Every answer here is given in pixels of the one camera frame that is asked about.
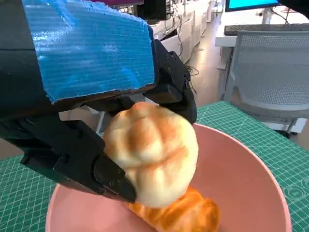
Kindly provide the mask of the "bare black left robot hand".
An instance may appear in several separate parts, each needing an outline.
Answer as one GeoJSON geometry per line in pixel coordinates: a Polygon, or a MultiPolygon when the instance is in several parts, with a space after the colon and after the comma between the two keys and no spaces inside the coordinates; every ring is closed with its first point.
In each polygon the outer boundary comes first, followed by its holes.
{"type": "Polygon", "coordinates": [[[71,189],[151,207],[197,165],[190,73],[142,19],[102,2],[0,3],[0,136],[71,189]]]}

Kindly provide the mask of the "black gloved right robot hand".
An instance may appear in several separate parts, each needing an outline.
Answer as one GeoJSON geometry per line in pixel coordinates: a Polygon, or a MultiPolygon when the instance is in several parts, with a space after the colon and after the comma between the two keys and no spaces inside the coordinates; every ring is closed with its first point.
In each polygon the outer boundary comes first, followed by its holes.
{"type": "Polygon", "coordinates": [[[303,15],[309,14],[309,0],[278,0],[278,2],[303,15]]]}

